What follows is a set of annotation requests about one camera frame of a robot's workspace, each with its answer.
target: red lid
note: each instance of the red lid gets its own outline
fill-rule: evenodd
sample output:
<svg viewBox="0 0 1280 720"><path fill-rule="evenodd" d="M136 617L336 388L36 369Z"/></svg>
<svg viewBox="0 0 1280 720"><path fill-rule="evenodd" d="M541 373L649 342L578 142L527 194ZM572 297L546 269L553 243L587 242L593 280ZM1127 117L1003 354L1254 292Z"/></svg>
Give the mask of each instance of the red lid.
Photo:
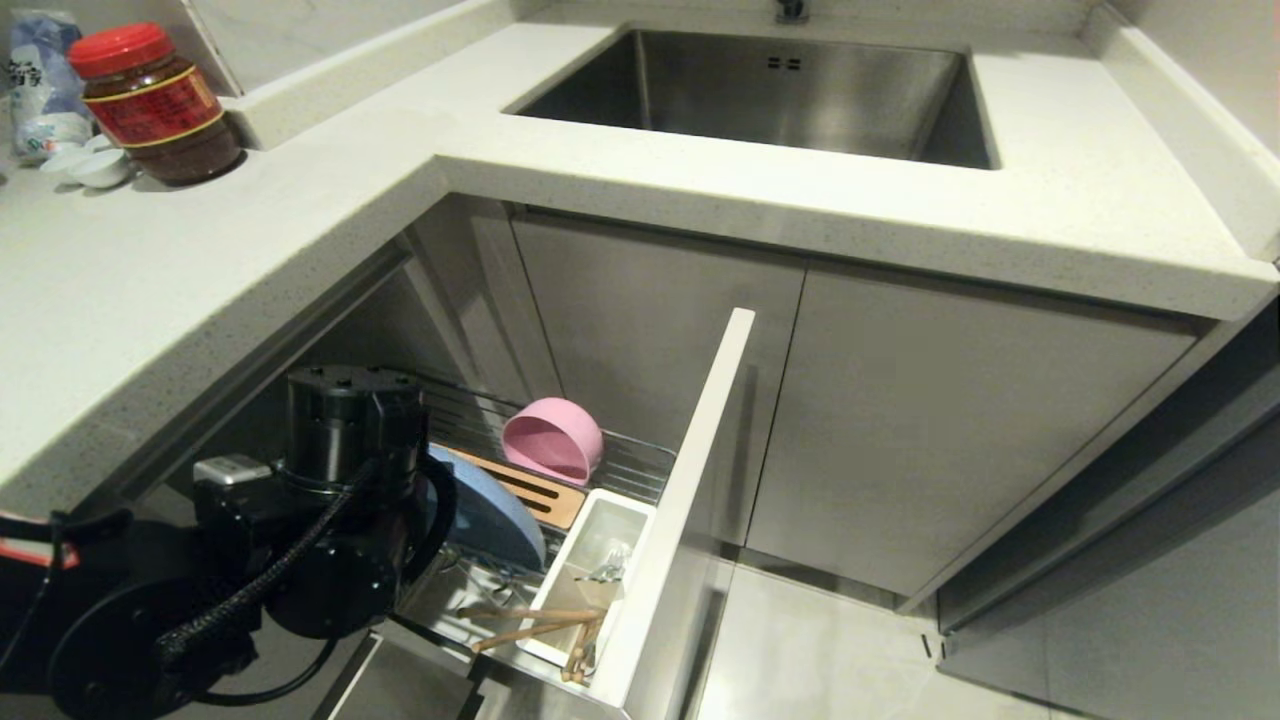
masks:
<svg viewBox="0 0 1280 720"><path fill-rule="evenodd" d="M155 23L122 26L77 40L67 60L83 78L114 76L173 53L173 41Z"/></svg>

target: pink bowl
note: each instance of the pink bowl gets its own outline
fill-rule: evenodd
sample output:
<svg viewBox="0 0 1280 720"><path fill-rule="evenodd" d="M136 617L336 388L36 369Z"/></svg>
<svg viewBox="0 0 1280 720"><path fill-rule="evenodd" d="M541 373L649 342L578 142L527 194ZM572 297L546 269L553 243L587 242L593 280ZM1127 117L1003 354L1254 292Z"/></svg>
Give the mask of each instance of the pink bowl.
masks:
<svg viewBox="0 0 1280 720"><path fill-rule="evenodd" d="M531 402L502 429L508 462L544 475L585 486L604 454L600 425L562 397Z"/></svg>

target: faucet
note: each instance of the faucet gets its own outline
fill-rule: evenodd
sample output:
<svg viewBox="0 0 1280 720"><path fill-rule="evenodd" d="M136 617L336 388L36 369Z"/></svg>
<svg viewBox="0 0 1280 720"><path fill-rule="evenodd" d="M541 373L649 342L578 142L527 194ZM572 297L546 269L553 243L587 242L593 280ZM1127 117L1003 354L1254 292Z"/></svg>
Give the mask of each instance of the faucet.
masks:
<svg viewBox="0 0 1280 720"><path fill-rule="evenodd" d="M785 26L799 26L809 22L809 0L777 0L778 14L773 22Z"/></svg>

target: plastic bag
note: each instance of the plastic bag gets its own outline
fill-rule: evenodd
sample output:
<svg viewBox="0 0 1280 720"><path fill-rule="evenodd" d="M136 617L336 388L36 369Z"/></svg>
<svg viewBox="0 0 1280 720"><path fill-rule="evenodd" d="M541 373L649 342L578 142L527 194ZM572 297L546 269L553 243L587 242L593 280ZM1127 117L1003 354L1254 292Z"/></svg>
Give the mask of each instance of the plastic bag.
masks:
<svg viewBox="0 0 1280 720"><path fill-rule="evenodd" d="M67 61L81 32L69 13L13 10L9 51L9 110L14 156L23 164L78 146L93 124L81 92L84 82Z"/></svg>

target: blue plate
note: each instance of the blue plate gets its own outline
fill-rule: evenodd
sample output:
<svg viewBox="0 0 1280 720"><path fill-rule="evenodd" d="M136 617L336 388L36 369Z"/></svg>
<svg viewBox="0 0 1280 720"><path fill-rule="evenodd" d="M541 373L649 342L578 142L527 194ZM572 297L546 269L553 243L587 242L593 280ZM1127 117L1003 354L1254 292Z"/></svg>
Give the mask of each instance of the blue plate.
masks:
<svg viewBox="0 0 1280 720"><path fill-rule="evenodd" d="M458 515L449 541L479 551L498 562L541 573L547 562L547 541L538 520L520 498L493 475L431 443L431 457L453 465L458 479ZM434 507L434 491L428 495Z"/></svg>

